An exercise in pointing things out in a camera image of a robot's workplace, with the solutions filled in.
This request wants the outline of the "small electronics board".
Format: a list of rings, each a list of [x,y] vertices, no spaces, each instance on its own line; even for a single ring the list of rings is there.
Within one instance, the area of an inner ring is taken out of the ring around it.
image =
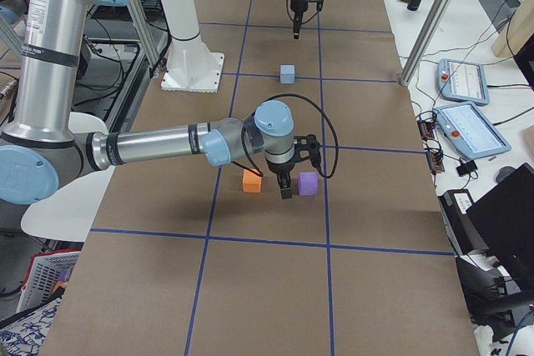
[[[417,127],[431,174],[444,173],[444,153],[435,133],[435,124],[430,120],[418,120]]]

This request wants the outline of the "white chair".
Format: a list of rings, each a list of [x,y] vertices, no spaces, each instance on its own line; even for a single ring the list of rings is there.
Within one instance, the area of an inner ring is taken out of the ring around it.
[[[83,243],[112,176],[112,167],[90,173],[32,204],[22,217],[22,230],[33,237]]]

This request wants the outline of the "aluminium frame post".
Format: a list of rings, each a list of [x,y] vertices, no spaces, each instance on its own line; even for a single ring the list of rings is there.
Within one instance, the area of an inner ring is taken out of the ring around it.
[[[400,75],[400,84],[407,87],[425,54],[451,0],[435,0],[427,14],[406,65]]]

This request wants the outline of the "far teach pendant tablet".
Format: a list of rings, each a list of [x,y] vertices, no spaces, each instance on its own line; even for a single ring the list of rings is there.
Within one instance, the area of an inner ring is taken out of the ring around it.
[[[486,106],[490,102],[482,64],[443,58],[437,68],[438,92],[451,101],[472,101]]]

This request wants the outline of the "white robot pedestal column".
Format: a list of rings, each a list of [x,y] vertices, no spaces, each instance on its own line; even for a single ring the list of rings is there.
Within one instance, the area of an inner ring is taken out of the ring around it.
[[[222,53],[204,44],[194,0],[161,0],[171,37],[162,89],[215,93],[224,65]]]

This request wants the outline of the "purple foam block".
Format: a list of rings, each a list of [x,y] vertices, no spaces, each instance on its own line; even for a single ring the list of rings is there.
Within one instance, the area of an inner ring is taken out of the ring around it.
[[[301,172],[298,177],[300,196],[315,196],[319,191],[318,174],[315,172]]]

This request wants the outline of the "near teach pendant tablet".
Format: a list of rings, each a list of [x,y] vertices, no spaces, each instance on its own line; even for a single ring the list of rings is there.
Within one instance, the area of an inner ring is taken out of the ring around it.
[[[471,101],[433,108],[436,123],[456,151],[467,160],[506,153],[511,145]]]

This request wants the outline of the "brown paper table cover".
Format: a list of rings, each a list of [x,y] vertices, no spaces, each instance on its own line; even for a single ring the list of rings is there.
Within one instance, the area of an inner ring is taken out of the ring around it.
[[[201,155],[115,169],[44,355],[475,355],[384,0],[195,0],[215,94],[147,91],[137,130],[244,118],[293,93],[335,176],[284,200]],[[295,82],[280,82],[280,66]]]

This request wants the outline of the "teach pendant tablet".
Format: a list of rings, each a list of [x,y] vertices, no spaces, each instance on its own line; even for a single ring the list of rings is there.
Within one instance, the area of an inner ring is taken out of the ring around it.
[[[471,101],[433,108],[436,123],[456,151],[467,160],[506,153],[511,145]]]
[[[438,92],[451,101],[472,101],[486,106],[490,102],[482,64],[443,58],[437,68]]]

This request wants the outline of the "white plastic basket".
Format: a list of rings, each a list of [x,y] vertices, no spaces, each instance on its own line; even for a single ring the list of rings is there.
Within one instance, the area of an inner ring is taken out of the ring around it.
[[[43,304],[53,293],[60,273],[78,261],[79,250],[60,250],[34,255],[21,287],[17,312]]]

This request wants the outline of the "orange foam block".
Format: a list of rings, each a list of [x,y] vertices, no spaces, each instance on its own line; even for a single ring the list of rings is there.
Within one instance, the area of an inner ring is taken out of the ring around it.
[[[242,189],[245,193],[260,193],[262,189],[262,177],[255,170],[243,170]]]

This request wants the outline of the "black laptop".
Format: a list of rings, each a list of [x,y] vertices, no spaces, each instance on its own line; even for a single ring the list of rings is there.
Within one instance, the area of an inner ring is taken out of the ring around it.
[[[533,167],[524,163],[467,209],[467,216],[507,272],[533,280]]]

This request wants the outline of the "light blue foam block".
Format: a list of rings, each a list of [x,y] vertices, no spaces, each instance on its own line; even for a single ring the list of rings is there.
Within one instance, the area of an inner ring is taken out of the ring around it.
[[[280,66],[280,82],[283,84],[293,84],[295,82],[295,66],[293,64],[282,64]]]

